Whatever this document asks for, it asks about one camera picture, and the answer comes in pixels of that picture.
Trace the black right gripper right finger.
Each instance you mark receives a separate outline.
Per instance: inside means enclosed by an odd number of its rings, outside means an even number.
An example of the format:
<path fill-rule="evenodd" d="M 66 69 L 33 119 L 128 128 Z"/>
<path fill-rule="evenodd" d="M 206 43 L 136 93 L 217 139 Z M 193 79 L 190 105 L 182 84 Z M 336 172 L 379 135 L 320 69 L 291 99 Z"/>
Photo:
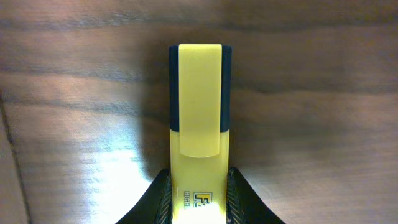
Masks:
<path fill-rule="evenodd" d="M 265 205 L 242 173 L 235 167 L 228 171 L 226 223 L 285 224 Z"/>

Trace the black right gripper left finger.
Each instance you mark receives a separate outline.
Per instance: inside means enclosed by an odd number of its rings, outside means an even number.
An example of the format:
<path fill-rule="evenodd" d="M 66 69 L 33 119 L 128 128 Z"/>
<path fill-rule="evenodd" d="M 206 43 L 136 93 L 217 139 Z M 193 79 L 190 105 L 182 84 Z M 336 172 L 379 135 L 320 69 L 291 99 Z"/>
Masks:
<path fill-rule="evenodd" d="M 144 195 L 116 224 L 171 224 L 172 186 L 170 172 L 161 170 Z"/>

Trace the yellow highlighter with dark cap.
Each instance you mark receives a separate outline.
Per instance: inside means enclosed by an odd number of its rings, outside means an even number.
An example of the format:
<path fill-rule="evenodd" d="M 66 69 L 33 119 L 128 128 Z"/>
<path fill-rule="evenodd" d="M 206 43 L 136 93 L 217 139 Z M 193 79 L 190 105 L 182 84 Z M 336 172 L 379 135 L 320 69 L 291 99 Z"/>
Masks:
<path fill-rule="evenodd" d="M 173 223 L 225 223 L 231 47 L 169 48 Z"/>

